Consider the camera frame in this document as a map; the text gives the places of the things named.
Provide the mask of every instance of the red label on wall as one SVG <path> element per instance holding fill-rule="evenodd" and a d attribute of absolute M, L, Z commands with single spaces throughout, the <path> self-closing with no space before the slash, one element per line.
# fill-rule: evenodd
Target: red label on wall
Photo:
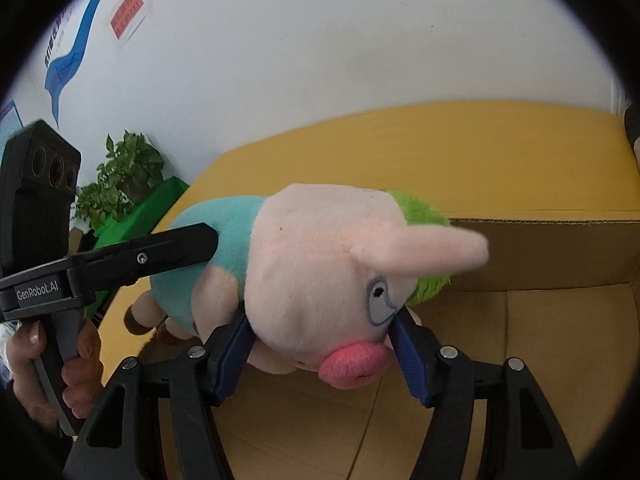
<path fill-rule="evenodd" d="M 144 2 L 142 0 L 124 0 L 116 10 L 111 19 L 111 28 L 116 33 L 116 38 L 120 39 L 122 33 L 131 23 L 133 17 L 142 8 Z"/>

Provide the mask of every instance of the pig's head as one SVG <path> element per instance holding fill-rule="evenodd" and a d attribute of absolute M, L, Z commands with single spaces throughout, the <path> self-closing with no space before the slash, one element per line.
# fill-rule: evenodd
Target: pig's head
<path fill-rule="evenodd" d="M 474 232 L 408 225 L 393 195 L 296 184 L 269 197 L 254 224 L 244 300 L 258 338 L 337 388 L 378 379 L 396 312 L 418 280 L 482 266 Z"/>

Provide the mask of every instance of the camera lens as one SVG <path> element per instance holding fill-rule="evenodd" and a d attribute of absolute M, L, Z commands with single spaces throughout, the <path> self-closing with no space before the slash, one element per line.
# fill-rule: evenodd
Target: camera lens
<path fill-rule="evenodd" d="M 44 148 L 40 147 L 33 153 L 33 159 L 31 160 L 31 171 L 35 176 L 40 176 L 44 171 L 44 165 L 47 161 L 47 153 Z"/>
<path fill-rule="evenodd" d="M 60 157 L 56 157 L 51 161 L 49 166 L 49 182 L 52 186 L 58 187 L 62 182 L 62 176 L 65 173 L 65 163 Z"/>
<path fill-rule="evenodd" d="M 66 172 L 66 188 L 67 189 L 73 189 L 75 179 L 76 179 L 76 170 L 71 168 L 69 171 Z"/>

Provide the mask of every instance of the brown hoof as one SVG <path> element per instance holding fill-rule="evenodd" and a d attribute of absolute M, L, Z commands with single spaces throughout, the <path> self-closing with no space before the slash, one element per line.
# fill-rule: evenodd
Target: brown hoof
<path fill-rule="evenodd" d="M 175 335 L 169 332 L 164 323 L 162 323 L 162 325 L 158 327 L 158 330 L 156 330 L 155 338 L 156 341 L 167 346 L 176 346 L 183 342 L 182 339 L 178 339 Z"/>
<path fill-rule="evenodd" d="M 125 328 L 129 331 L 129 333 L 132 333 L 133 335 L 146 334 L 153 328 L 152 326 L 148 327 L 148 326 L 140 325 L 140 323 L 138 323 L 136 319 L 133 317 L 131 307 L 129 307 L 127 311 L 124 313 L 123 321 L 124 321 Z"/>

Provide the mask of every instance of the white wall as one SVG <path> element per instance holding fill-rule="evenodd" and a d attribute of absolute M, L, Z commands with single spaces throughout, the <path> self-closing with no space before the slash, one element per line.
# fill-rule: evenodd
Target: white wall
<path fill-rule="evenodd" d="M 148 134 L 190 181 L 226 150 L 368 108 L 463 98 L 617 106 L 607 63 L 555 0 L 150 1 L 124 45 L 108 26 L 117 0 L 101 1 L 62 92 L 59 130 L 89 177 L 106 134 L 125 128 Z M 27 98 L 18 82 L 14 99 L 25 122 L 54 124 L 42 111 L 43 58 L 40 46 L 28 66 L 37 88 Z"/>

